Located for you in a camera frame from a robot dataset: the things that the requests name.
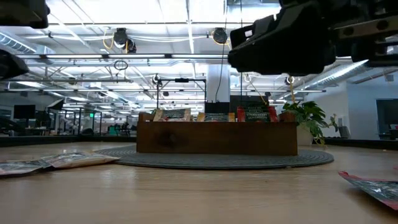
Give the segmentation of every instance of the ceiling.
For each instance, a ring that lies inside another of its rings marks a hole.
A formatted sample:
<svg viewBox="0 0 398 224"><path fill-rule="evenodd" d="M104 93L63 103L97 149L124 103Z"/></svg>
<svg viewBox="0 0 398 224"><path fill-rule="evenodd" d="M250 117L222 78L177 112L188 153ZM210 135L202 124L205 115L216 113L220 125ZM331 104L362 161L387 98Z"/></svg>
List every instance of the ceiling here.
<svg viewBox="0 0 398 224"><path fill-rule="evenodd" d="M229 46L215 43L211 33L216 27L226 27L227 34L233 29L248 26L256 19L278 13L278 1L243 0L242 13L237 0L47 0L51 10L50 25L47 29L32 29L30 27L2 27L1 32L15 35L19 41L28 46L37 48L44 45L52 49L55 54L120 54L123 50L111 45L111 36L116 28L125 27L127 34L137 46L137 54L227 54ZM161 78L206 78L208 66L220 63L220 60L189 60L172 63L173 60L128 60L132 65L125 71L119 72L113 67L114 60L109 60L106 66L84 66L93 60L77 60L82 65L30 67L31 73L20 77L25 81L54 79L66 80L71 77L97 82L78 82L71 85L65 82L41 83L43 88L50 89L153 89L152 78L158 74ZM52 62L68 62L71 60L57 60ZM338 68L339 64L326 68L330 71ZM240 76L230 68L231 75ZM250 73L252 84L257 89L288 89L285 84L287 74L261 76ZM305 78L296 78L295 87L310 82L315 75ZM203 92L199 91L201 83L174 83L170 82L167 88L197 89L192 93L170 93L161 98L171 99L203 99ZM244 89L252 89L250 82L243 81ZM11 83L10 88L26 88L25 85ZM85 94L75 92L59 93L62 96L80 96L92 102L108 101L109 96L99 97L95 92ZM122 99L136 103L141 108L155 106L152 93L117 93ZM111 99L110 103L120 103L120 99Z"/></svg>

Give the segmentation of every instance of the potted plant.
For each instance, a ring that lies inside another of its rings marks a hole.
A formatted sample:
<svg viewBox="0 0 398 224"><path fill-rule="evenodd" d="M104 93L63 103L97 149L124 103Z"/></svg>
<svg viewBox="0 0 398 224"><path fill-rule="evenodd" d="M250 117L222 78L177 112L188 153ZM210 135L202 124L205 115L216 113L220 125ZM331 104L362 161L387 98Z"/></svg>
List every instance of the potted plant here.
<svg viewBox="0 0 398 224"><path fill-rule="evenodd" d="M330 117L330 123L326 123L325 112L314 102L309 101L305 103L286 103L283 107L285 112L292 113L295 116L297 123L297 144L311 145L314 139L317 144L324 145L325 140L321 128L335 127L338 130L335 122L336 115Z"/></svg>

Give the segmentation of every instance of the wooden table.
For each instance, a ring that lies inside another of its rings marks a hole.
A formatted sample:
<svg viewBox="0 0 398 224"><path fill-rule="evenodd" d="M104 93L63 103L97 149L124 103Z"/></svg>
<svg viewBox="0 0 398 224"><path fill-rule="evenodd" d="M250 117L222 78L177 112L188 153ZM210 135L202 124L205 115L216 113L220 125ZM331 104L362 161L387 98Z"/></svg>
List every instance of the wooden table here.
<svg viewBox="0 0 398 224"><path fill-rule="evenodd" d="M0 149L0 158L92 151L127 143ZM254 171L103 165L0 180L1 223L398 223L398 213L343 180L398 180L398 151L330 146L335 162Z"/></svg>

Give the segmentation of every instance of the wooden box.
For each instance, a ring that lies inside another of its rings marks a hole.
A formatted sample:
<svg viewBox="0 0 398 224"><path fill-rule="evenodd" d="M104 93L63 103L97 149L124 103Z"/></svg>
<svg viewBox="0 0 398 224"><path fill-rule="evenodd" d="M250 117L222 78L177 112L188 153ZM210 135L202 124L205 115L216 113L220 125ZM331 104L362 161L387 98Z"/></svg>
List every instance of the wooden box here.
<svg viewBox="0 0 398 224"><path fill-rule="evenodd" d="M295 156L297 128L295 123L141 120L137 152Z"/></svg>

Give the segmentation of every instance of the gray round mat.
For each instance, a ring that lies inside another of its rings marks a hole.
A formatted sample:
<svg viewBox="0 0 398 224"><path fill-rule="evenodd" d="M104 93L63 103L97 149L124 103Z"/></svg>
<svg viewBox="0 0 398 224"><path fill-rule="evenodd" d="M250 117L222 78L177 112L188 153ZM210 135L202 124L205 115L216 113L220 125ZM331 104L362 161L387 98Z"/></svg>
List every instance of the gray round mat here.
<svg viewBox="0 0 398 224"><path fill-rule="evenodd" d="M173 169L275 169L333 162L331 154L299 150L298 156L138 153L135 146L103 149L97 153L120 157L117 164Z"/></svg>

